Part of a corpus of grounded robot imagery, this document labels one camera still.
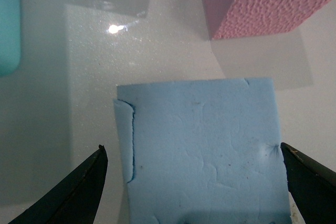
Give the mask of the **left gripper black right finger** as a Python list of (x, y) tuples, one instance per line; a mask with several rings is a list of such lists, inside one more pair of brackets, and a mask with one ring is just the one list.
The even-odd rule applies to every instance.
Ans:
[(305, 223), (335, 223), (335, 172), (281, 143), (288, 190)]

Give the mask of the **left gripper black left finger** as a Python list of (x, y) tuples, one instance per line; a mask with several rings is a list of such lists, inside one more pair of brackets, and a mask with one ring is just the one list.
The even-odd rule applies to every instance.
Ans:
[(93, 223), (107, 168), (105, 147), (99, 145), (97, 151), (10, 223)]

